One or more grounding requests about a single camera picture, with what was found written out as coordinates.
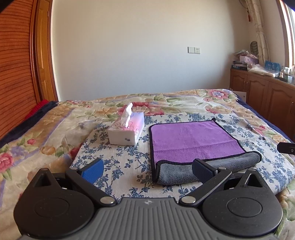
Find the gray towel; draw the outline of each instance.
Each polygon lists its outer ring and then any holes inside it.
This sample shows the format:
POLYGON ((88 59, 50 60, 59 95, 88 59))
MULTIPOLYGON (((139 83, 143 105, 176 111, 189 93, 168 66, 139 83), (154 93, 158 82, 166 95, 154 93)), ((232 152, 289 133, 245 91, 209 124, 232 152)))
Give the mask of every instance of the gray towel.
MULTIPOLYGON (((214 168, 226 167, 232 172, 237 172, 261 161, 261 154, 258 152, 245 152, 235 156, 228 156, 223 159, 206 159, 206 163, 214 168)), ((193 174, 190 164, 175 164, 169 161, 159 161, 160 173, 157 180, 158 184, 161 185, 176 185, 198 181, 196 176, 193 174)))

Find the light switch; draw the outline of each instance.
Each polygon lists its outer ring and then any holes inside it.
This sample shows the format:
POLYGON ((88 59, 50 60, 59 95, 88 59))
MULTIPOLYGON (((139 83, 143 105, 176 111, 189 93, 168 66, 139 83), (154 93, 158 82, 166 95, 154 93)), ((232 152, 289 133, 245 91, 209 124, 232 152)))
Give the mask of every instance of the light switch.
POLYGON ((195 47, 187 47, 188 53, 195 53, 195 47))

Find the wooden door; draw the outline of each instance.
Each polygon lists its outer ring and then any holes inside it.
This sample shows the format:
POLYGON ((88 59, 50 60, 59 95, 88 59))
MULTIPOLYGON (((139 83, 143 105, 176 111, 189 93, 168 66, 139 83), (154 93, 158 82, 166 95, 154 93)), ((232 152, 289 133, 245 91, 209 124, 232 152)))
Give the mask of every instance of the wooden door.
POLYGON ((269 81, 260 76, 247 76, 247 103, 260 115, 264 114, 269 81))
POLYGON ((265 117, 290 138, 295 129, 295 90, 273 82, 269 83, 265 117))
POLYGON ((57 101, 50 45, 51 7, 52 0, 38 0, 35 19, 36 69, 42 99, 57 101))
POLYGON ((244 92, 245 86, 246 86, 246 81, 247 81, 247 74, 246 73, 231 70, 231 72, 230 72, 230 88, 233 91, 244 92))

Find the microfiber towel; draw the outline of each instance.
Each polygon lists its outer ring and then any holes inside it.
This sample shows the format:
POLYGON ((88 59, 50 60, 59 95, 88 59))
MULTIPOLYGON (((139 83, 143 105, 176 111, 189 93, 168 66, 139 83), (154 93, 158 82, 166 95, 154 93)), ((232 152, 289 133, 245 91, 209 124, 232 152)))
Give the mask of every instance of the microfiber towel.
POLYGON ((163 185, 196 181, 191 164, 195 158, 213 167, 239 171, 260 162, 257 152, 245 154, 239 142, 215 119, 200 122, 155 124, 149 128, 152 178, 163 185))

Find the box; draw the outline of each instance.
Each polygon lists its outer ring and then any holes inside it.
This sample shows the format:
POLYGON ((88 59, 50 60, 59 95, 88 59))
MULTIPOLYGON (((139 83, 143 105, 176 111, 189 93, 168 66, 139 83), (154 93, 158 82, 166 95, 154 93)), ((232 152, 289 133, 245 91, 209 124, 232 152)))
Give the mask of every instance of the box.
POLYGON ((275 72, 280 72, 281 65, 279 63, 276 63, 276 62, 265 61, 265 69, 273 70, 275 72))
POLYGON ((240 61, 245 62, 245 63, 249 63, 249 64, 255 64, 255 65, 259 63, 259 59, 251 58, 248 56, 240 56, 240 61))
POLYGON ((128 127, 121 127, 121 117, 119 117, 108 129, 110 144, 135 146, 144 126, 145 119, 143 112, 132 113, 128 127))
POLYGON ((247 99, 246 92, 240 92, 240 91, 232 91, 232 92, 238 95, 244 102, 246 102, 246 99, 247 99))

